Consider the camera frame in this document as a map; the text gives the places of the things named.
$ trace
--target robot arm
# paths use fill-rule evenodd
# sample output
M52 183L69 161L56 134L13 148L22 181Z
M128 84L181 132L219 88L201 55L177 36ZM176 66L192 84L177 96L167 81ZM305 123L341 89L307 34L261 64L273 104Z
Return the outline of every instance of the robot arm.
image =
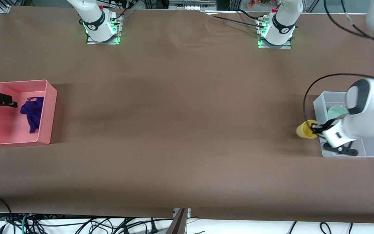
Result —
M278 12L267 15L269 27L261 36L273 45L285 44L292 37L295 23L303 9L303 0L282 0Z
M374 79L356 81L347 90L346 102L349 114L335 119L321 132L333 148L355 139L374 137Z
M94 41L103 42L117 33L116 13L100 9L95 0L67 0L83 21L86 33Z

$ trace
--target pink plastic bin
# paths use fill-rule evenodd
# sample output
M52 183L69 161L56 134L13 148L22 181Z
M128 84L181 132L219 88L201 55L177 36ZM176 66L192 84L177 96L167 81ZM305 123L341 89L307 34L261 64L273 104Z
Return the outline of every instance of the pink plastic bin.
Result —
M11 95L18 108L0 107L0 146L17 147L47 145L52 137L57 90L47 80L30 80L0 83L0 93ZM27 116L21 106L27 98L44 97L40 129L30 134Z

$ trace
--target yellow cup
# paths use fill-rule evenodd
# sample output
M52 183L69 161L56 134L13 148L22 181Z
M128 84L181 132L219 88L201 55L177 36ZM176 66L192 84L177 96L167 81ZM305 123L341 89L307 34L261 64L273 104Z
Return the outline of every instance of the yellow cup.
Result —
M308 138L308 139L314 139L314 138L318 137L318 135L314 134L312 132L312 130L310 129L310 127L313 124L318 124L318 122L315 121L315 120L307 120L304 123L302 123L300 126L297 127L297 130L296 130L297 135L301 138Z

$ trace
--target metal frame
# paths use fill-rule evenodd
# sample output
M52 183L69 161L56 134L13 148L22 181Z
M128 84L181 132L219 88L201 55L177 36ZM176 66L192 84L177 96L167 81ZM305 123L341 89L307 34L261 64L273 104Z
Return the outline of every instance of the metal frame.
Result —
M185 234L188 216L188 209L180 208L165 234Z
M11 6L16 6L12 0L0 0L0 14L8 13Z
M168 9L217 10L216 0L169 0Z
M313 12L318 2L319 0L314 0L314 2L308 8L305 9L305 12ZM307 0L304 0L304 5L307 6Z

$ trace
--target purple towel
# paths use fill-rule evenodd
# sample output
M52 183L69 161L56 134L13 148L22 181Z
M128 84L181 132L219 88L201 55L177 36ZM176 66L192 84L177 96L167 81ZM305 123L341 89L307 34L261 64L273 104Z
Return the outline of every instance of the purple towel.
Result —
M43 110L44 97L29 97L28 101L22 105L21 114L27 115L28 124L30 125L30 133L34 133L40 127L41 111Z

